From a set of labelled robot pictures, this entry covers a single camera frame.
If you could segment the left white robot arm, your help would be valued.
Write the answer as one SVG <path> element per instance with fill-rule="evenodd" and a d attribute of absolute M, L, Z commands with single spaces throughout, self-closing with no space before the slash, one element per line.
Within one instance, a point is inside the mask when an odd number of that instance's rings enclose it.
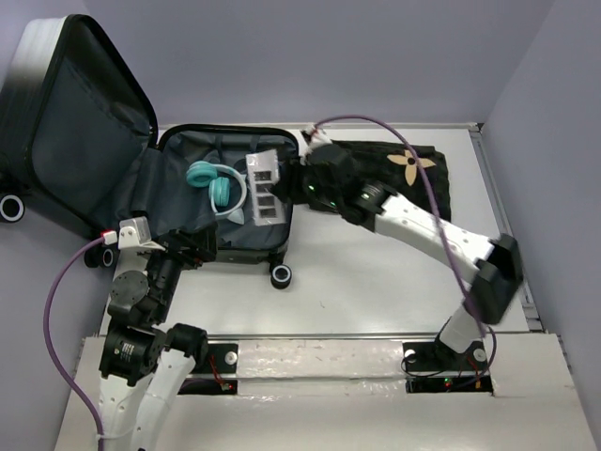
<path fill-rule="evenodd" d="M 180 276 L 215 260 L 217 226 L 174 229 L 153 239 L 132 221 L 116 233 L 122 253 L 142 254 L 146 266 L 114 279 L 100 358 L 99 447 L 152 450 L 184 380 L 208 359 L 208 333 L 185 323 L 160 329 Z"/>

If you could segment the black white space suitcase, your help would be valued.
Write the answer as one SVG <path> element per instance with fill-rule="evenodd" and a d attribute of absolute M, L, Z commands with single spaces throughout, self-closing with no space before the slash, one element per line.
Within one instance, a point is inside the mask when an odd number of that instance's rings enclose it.
<path fill-rule="evenodd" d="M 287 288 L 292 208 L 285 223 L 256 226 L 246 156 L 277 150 L 279 172 L 297 139 L 271 127 L 184 124 L 161 131 L 154 108 L 115 45 L 90 16 L 25 27 L 1 90 L 1 173 L 52 221 L 82 236 L 144 216 L 157 239 L 173 229 L 217 226 L 216 259 L 267 262 Z M 186 181 L 197 161 L 246 176 L 245 223 L 216 220 L 207 189 Z"/>

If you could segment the teal cat-ear headphones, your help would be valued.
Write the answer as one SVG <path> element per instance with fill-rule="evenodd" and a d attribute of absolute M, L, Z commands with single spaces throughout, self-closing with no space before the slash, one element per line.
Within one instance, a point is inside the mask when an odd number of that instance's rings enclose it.
<path fill-rule="evenodd" d="M 240 188 L 239 200 L 228 210 L 231 196 L 231 180 L 238 183 Z M 211 209 L 216 220 L 227 220 L 233 224 L 242 226 L 245 223 L 243 211 L 248 187 L 246 176 L 235 168 L 207 161 L 192 163 L 186 172 L 186 181 L 193 188 L 207 189 Z"/>

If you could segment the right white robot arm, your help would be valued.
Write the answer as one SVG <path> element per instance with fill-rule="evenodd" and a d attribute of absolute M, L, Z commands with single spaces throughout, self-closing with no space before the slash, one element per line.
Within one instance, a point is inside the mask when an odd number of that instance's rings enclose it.
<path fill-rule="evenodd" d="M 514 237 L 501 234 L 493 239 L 441 219 L 435 206 L 417 206 L 383 171 L 369 174 L 360 169 L 339 145 L 321 145 L 292 160 L 271 191 L 285 203 L 334 210 L 348 223 L 401 241 L 451 269 L 463 300 L 432 346 L 441 367 L 453 368 L 466 358 L 486 327 L 503 320 L 523 284 Z"/>

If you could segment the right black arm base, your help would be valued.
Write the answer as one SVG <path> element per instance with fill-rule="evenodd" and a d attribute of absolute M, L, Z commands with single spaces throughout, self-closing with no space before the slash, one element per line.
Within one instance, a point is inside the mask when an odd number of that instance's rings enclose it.
<path fill-rule="evenodd" d="M 491 350 L 485 350 L 483 339 L 472 342 L 460 353 L 444 350 L 436 340 L 403 343 L 400 370 L 406 376 L 408 394 L 494 393 L 490 375 L 498 339 L 491 328 L 486 334 Z"/>

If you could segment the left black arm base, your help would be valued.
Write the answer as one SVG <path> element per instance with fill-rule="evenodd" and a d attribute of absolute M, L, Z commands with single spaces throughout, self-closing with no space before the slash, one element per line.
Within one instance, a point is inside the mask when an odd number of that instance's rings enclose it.
<path fill-rule="evenodd" d="M 239 382 L 237 343 L 210 342 L 208 355 L 197 365 L 180 387 L 180 396 L 235 396 Z"/>

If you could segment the aluminium table rail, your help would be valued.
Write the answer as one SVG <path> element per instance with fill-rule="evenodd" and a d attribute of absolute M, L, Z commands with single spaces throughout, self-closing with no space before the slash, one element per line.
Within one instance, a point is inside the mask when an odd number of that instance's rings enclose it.
<path fill-rule="evenodd" d="M 509 218 L 502 203 L 501 193 L 499 191 L 492 168 L 487 158 L 485 142 L 482 133 L 483 127 L 484 123 L 476 123 L 473 127 L 471 127 L 470 139 L 474 147 L 476 159 L 478 161 L 484 179 L 488 197 L 492 204 L 492 209 L 496 223 L 501 232 L 507 233 L 509 235 L 514 235 Z M 532 291 L 527 277 L 524 277 L 524 282 L 519 293 L 522 310 L 524 312 L 524 316 L 528 323 L 529 329 L 532 332 L 543 332 L 545 330 L 545 327 L 543 321 L 541 320 L 535 301 L 532 297 Z"/>

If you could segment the black beige flower blanket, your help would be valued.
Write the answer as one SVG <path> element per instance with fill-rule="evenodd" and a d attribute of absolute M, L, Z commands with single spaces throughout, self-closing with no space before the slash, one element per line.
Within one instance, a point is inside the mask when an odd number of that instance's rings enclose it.
<path fill-rule="evenodd" d="M 395 194 L 440 219 L 452 219 L 449 168 L 446 157 L 432 146 L 408 146 L 381 141 L 333 140 L 351 156 L 359 179 L 358 191 L 350 197 L 357 215 L 341 217 L 347 222 L 372 228 L 384 202 Z"/>

